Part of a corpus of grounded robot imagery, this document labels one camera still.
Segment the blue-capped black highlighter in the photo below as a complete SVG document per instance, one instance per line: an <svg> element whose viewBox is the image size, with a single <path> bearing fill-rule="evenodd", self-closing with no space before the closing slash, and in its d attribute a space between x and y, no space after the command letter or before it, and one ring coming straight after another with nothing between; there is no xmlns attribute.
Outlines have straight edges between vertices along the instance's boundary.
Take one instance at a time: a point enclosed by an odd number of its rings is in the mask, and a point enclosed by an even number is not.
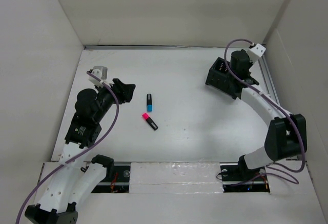
<svg viewBox="0 0 328 224"><path fill-rule="evenodd" d="M152 112L153 104L152 104L152 94L147 94L147 112Z"/></svg>

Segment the pink-capped black highlighter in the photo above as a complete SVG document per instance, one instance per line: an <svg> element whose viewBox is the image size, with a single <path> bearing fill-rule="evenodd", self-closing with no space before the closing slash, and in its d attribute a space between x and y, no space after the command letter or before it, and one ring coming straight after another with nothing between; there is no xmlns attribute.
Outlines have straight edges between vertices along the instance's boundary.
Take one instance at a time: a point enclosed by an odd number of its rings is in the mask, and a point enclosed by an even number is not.
<svg viewBox="0 0 328 224"><path fill-rule="evenodd" d="M156 131L158 129L157 124L153 121L153 119L147 114L144 113L142 115L143 119L146 121L146 123L154 130Z"/></svg>

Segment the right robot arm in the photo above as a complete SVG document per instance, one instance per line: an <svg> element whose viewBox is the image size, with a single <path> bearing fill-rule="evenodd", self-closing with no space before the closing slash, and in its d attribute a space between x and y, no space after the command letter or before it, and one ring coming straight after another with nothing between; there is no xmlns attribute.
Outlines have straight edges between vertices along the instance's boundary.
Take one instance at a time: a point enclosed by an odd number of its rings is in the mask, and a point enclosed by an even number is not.
<svg viewBox="0 0 328 224"><path fill-rule="evenodd" d="M243 180L251 180L262 168L296 155L305 156L307 150L306 120L301 114L294 115L281 108L251 77L252 66L248 52L234 51L231 54L229 73L233 79L235 95L248 104L265 122L268 132L264 145L240 156L236 173Z"/></svg>

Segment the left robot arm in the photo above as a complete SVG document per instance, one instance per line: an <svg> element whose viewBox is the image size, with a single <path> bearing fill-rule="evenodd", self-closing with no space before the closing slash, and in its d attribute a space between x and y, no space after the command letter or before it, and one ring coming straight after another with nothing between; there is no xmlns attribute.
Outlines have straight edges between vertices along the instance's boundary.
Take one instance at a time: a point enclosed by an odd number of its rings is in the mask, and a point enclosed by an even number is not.
<svg viewBox="0 0 328 224"><path fill-rule="evenodd" d="M98 78L91 81L95 88L77 95L59 166L41 181L49 179L50 183L40 200L25 210L25 217L32 223L76 223L81 206L98 183L114 176L112 158L98 154L88 166L85 160L105 139L99 136L103 117L112 105L129 103L136 85L124 84L118 78L112 84Z"/></svg>

